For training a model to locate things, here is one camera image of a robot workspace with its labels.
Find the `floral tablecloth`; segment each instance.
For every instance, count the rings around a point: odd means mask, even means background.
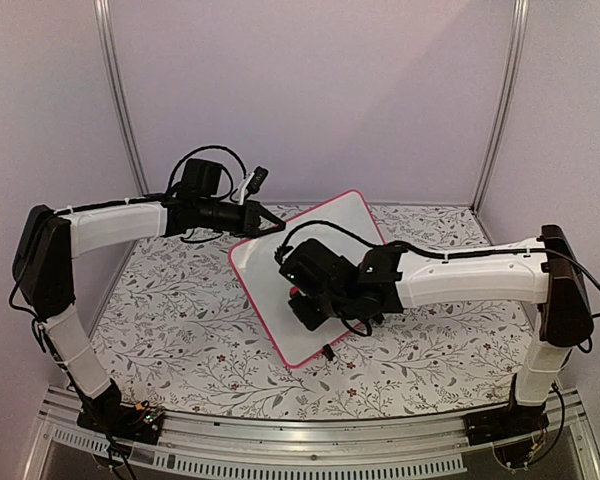
[[[271,207],[289,218],[306,207]],[[372,206],[385,239],[482,245],[467,208]],[[199,232],[204,238],[209,232]],[[531,331],[519,304],[429,305],[389,315],[289,370],[228,261],[238,240],[140,241],[93,338],[127,400],[257,418],[350,419],[436,413],[502,401]]]

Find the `pink border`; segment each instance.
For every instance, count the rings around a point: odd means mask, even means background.
[[[323,207],[324,205],[331,203],[339,198],[344,197],[345,195],[349,195],[350,193],[356,193],[361,199],[362,199],[362,203],[364,203],[364,206],[367,207],[367,212],[369,212],[369,216],[371,217],[371,221],[373,222],[373,225],[376,227],[376,230],[378,231],[378,235],[380,235],[380,239],[382,240],[382,243],[387,243],[384,239],[384,237],[382,236],[382,232],[380,231],[380,229],[378,228],[378,224],[376,223],[376,219],[373,218],[373,214],[371,213],[371,209],[369,208],[369,204],[367,203],[367,201],[364,199],[364,196],[362,195],[362,193],[360,193],[358,190],[347,190],[344,193],[341,193],[340,195],[338,195],[337,197],[332,198],[331,200],[327,200],[326,202],[321,203],[320,205],[316,205],[315,207],[310,208],[309,210],[307,210],[306,212],[302,212],[298,215],[296,215],[295,217],[291,217],[290,219],[287,220],[287,222],[291,221],[291,220],[295,220],[298,217],[301,217],[302,215],[305,215],[309,212],[312,212],[313,210],[315,210],[316,208],[320,208]],[[273,348],[276,349],[276,352],[278,352],[278,355],[280,356],[280,358],[282,359],[282,363],[284,363],[287,367],[289,368],[300,368],[303,365],[305,365],[307,362],[309,362],[310,360],[316,358],[317,356],[322,354],[322,350],[318,350],[316,353],[314,353],[313,355],[311,355],[309,358],[307,358],[306,360],[303,360],[302,362],[300,362],[297,365],[291,365],[289,362],[287,362],[284,358],[284,355],[282,355],[282,352],[280,351],[280,348],[278,348],[278,344],[276,343],[276,341],[273,339],[273,335],[271,335],[271,332],[269,331],[269,329],[267,328],[267,325],[264,323],[264,321],[262,320],[262,315],[260,315],[260,312],[258,311],[258,308],[255,305],[255,302],[253,301],[253,299],[251,298],[251,295],[249,294],[249,291],[247,290],[244,282],[242,281],[242,277],[240,276],[240,272],[238,271],[238,269],[236,268],[235,263],[233,262],[233,250],[238,248],[241,245],[244,245],[247,242],[250,242],[251,239],[247,239],[244,240],[236,245],[234,245],[233,247],[231,247],[231,250],[229,250],[229,263],[231,264],[231,268],[233,268],[233,271],[236,273],[236,276],[238,277],[238,281],[240,282],[240,285],[242,285],[242,289],[245,291],[245,293],[247,294],[247,299],[249,300],[249,303],[251,304],[251,307],[253,307],[253,310],[256,312],[256,315],[258,316],[258,318],[260,319],[260,323],[262,323],[262,326],[264,327],[265,331],[267,332],[267,335],[269,335],[269,338],[271,339],[271,343],[273,343]],[[336,338],[335,340],[333,340],[331,343],[329,343],[329,345],[335,345],[336,343],[338,343],[340,340],[342,340],[344,337],[346,337],[347,335],[349,335],[351,332],[347,331],[344,332],[342,335],[340,335],[338,338]]]

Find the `table surface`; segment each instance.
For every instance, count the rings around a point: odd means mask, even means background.
[[[289,218],[307,207],[277,206]],[[387,241],[484,245],[462,207],[371,206]],[[201,231],[196,238],[204,238]],[[286,368],[229,265],[238,239],[138,242],[93,337],[128,401],[254,418],[351,419],[438,413],[506,399],[531,330],[515,302],[429,305],[349,335],[336,359]]]

